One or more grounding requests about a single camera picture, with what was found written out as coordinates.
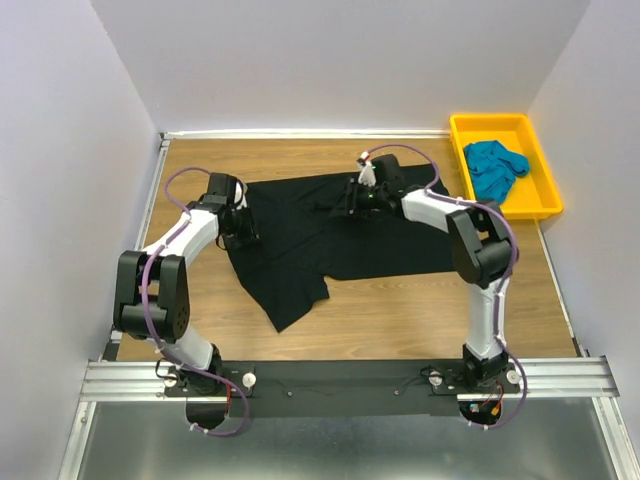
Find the black t shirt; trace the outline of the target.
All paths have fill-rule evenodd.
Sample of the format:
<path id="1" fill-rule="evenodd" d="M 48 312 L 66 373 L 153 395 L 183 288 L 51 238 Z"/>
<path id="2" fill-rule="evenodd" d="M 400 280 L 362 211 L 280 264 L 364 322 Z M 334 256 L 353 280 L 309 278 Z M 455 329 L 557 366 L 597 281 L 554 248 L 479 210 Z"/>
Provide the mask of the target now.
<path id="1" fill-rule="evenodd" d="M 257 242 L 229 249 L 248 294 L 283 331 L 329 296 L 325 280 L 451 272 L 451 242 L 435 227 L 385 211 L 337 216 L 348 174 L 253 182 Z"/>

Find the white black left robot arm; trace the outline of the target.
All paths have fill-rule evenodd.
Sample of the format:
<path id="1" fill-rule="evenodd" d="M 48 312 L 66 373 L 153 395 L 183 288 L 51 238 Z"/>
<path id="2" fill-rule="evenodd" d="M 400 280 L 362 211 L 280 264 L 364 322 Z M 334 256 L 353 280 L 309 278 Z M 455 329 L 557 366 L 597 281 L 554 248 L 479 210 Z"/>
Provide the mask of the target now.
<path id="1" fill-rule="evenodd" d="M 197 393 L 209 396 L 240 388 L 224 377 L 219 349 L 190 325 L 187 270 L 211 243 L 237 249 L 255 243 L 259 235 L 246 184 L 229 174 L 193 170 L 208 175 L 206 191 L 187 204 L 167 194 L 181 210 L 176 224 L 154 243 L 120 255 L 113 325 L 152 343 Z"/>

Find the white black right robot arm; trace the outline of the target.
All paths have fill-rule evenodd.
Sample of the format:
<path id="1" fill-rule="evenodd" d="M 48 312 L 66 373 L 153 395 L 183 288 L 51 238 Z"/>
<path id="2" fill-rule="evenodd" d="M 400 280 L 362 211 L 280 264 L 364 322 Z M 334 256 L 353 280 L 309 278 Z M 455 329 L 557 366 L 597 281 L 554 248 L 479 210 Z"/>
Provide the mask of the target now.
<path id="1" fill-rule="evenodd" d="M 469 332 L 459 381 L 480 392 L 509 365 L 504 338 L 505 298 L 519 257 L 515 235 L 497 204 L 439 194 L 435 183 L 410 186 L 393 155 L 364 152 L 346 189 L 346 214 L 381 210 L 441 230 L 451 242 L 455 271 L 469 285 Z"/>

